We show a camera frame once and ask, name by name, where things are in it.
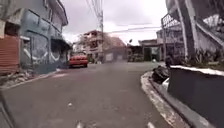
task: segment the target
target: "car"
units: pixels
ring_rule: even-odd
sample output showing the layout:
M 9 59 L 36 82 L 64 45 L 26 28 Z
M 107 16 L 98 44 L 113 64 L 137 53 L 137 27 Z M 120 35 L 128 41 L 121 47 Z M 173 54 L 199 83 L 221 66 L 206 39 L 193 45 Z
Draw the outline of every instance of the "car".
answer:
M 69 67 L 82 65 L 85 68 L 88 67 L 88 57 L 84 52 L 73 52 L 69 59 Z

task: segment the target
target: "utility pole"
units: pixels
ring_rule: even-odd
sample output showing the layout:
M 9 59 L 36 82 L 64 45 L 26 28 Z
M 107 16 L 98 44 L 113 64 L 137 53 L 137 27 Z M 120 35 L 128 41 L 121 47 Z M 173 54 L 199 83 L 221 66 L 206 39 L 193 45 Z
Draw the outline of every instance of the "utility pole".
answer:
M 100 45 L 100 49 L 101 49 L 101 51 L 100 52 L 102 52 L 101 53 L 101 55 L 100 55 L 100 61 L 101 61 L 101 63 L 103 62 L 103 45 L 105 44 L 105 40 L 104 40 L 104 25 L 103 25 L 103 22 L 104 22 L 104 14 L 103 14 L 103 0 L 100 0 L 100 15 L 99 15 L 99 19 L 100 19 L 100 29 L 101 29 L 101 45 Z

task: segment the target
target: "blue building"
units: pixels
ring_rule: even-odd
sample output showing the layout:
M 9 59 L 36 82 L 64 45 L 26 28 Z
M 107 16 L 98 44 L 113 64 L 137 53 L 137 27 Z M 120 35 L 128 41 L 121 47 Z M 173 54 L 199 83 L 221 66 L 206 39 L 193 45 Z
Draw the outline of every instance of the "blue building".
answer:
M 63 40 L 62 28 L 68 19 L 60 0 L 3 0 L 0 5 L 1 19 L 19 26 L 20 68 L 42 74 L 66 62 L 70 47 Z

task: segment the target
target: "asphalt road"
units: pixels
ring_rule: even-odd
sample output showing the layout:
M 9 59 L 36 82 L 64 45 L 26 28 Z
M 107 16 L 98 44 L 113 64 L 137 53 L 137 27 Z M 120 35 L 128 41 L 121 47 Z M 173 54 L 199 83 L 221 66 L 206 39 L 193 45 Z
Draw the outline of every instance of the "asphalt road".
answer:
M 4 95 L 19 128 L 75 128 L 78 122 L 87 128 L 146 128 L 148 122 L 169 128 L 140 86 L 140 76 L 155 66 L 116 63 L 69 69 Z

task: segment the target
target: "wall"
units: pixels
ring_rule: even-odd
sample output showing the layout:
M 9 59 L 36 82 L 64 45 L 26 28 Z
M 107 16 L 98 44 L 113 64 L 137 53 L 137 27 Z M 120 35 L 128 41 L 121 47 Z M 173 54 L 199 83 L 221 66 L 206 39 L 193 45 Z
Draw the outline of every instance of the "wall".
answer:
M 51 49 L 51 37 L 58 36 L 56 28 L 44 20 L 45 24 L 39 21 L 41 18 L 38 15 L 25 11 L 20 35 L 29 37 L 31 41 L 21 42 L 20 63 L 23 68 L 32 68 L 36 73 L 44 74 L 55 71 L 61 62 L 60 53 Z
M 11 0 L 7 15 L 13 14 L 19 8 L 30 9 L 42 18 L 48 19 L 49 10 L 44 6 L 44 0 Z
M 217 128 L 223 128 L 224 73 L 207 71 L 172 67 L 168 92 Z
M 218 48 L 214 42 L 208 37 L 205 36 L 201 31 L 197 31 L 198 41 L 195 44 L 196 49 L 209 50 L 215 52 Z

